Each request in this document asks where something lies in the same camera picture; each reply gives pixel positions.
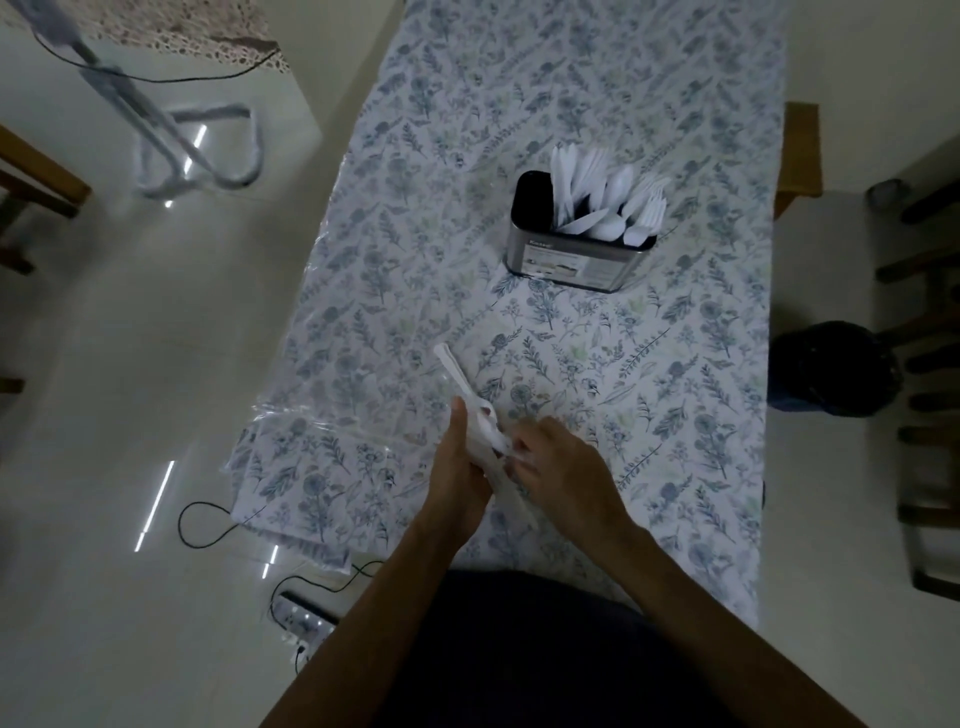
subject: white wall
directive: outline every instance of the white wall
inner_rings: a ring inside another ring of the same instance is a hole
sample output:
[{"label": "white wall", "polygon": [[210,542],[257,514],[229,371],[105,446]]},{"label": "white wall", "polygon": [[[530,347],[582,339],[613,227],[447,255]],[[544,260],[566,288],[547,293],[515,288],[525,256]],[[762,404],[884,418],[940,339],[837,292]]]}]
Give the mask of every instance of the white wall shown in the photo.
[{"label": "white wall", "polygon": [[[324,136],[331,125],[347,123],[349,139],[402,15],[401,0],[260,0],[260,7]],[[340,118],[345,99],[352,114]]]},{"label": "white wall", "polygon": [[960,133],[958,41],[956,0],[794,0],[787,98],[821,105],[827,189],[863,192]]}]

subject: person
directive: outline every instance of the person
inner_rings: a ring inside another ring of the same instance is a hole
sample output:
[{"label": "person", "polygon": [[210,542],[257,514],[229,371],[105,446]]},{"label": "person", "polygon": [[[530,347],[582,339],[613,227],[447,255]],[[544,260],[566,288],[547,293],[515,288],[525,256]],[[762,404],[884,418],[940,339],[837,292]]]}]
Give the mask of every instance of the person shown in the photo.
[{"label": "person", "polygon": [[533,461],[516,476],[642,613],[529,574],[448,572],[491,498],[467,417],[457,398],[422,509],[263,728],[862,725],[660,550],[553,418],[516,426]]}]

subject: flower pattern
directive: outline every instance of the flower pattern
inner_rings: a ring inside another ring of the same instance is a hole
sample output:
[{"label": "flower pattern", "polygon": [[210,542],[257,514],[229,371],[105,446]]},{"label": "flower pattern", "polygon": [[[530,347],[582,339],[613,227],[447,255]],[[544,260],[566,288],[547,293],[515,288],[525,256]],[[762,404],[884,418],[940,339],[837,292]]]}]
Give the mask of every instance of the flower pattern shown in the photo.
[{"label": "flower pattern", "polygon": [[[387,554],[455,391],[595,445],[632,517],[756,623],[782,7],[767,0],[410,0],[362,108],[296,312],[228,468],[233,517],[339,568]],[[509,274],[516,179],[557,143],[673,180],[623,290]],[[455,564],[623,598],[533,509]]]}]

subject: metal cutlery holder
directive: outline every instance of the metal cutlery holder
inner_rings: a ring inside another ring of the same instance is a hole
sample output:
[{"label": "metal cutlery holder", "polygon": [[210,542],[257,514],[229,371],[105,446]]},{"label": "metal cutlery holder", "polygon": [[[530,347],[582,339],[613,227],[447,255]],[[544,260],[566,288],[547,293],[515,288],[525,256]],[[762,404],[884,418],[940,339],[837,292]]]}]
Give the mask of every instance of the metal cutlery holder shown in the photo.
[{"label": "metal cutlery holder", "polygon": [[524,173],[516,182],[504,255],[511,273],[612,293],[657,244],[657,237],[651,235],[638,248],[631,248],[623,244],[622,235],[608,243],[584,235],[552,232],[552,223],[553,186],[549,173]]}]

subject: power strip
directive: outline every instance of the power strip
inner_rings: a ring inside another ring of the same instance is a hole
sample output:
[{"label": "power strip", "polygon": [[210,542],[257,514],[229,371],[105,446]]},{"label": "power strip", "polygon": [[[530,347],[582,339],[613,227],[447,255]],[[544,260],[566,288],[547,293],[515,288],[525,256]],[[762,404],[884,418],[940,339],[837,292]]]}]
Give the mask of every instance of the power strip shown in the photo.
[{"label": "power strip", "polygon": [[293,592],[275,596],[271,609],[277,623],[305,647],[303,656],[307,660],[313,657],[317,647],[329,637],[339,621]]}]

